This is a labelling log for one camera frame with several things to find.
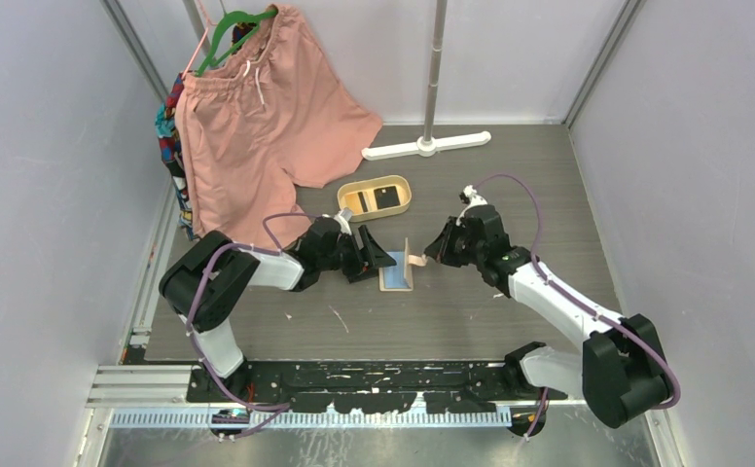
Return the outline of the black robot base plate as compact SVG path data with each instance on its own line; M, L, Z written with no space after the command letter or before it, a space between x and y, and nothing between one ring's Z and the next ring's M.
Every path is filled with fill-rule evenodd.
M246 402L294 413L405 413L416 398L428 413L485 413L540 397L502 361L252 361L225 385Z

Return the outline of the beige leather card holder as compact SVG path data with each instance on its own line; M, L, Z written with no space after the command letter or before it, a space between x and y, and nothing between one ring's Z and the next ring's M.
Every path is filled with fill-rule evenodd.
M411 292L414 288L413 269L426 267L427 257L413 254L407 238L402 250L391 251L388 255L395 265L379 270L378 289L380 292Z

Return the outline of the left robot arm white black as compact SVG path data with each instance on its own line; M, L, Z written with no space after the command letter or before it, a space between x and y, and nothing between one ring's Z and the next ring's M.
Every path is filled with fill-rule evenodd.
M352 230L340 215L321 216L283 251L236 243L211 231L165 272L159 293L183 321L213 374L213 392L234 402L247 392L249 377L229 317L247 287L301 292L325 271L339 271L356 283L396 264L366 226Z

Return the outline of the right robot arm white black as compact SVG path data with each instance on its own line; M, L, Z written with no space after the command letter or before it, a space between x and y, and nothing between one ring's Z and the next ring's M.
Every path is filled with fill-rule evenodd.
M568 288L530 250L511 243L494 206L448 218L424 254L444 266L475 267L487 285L537 312L575 344L573 353L540 342L516 351L516 366L504 376L515 398L551 388L584 399L610 428L677 403L680 390L652 321L625 317Z

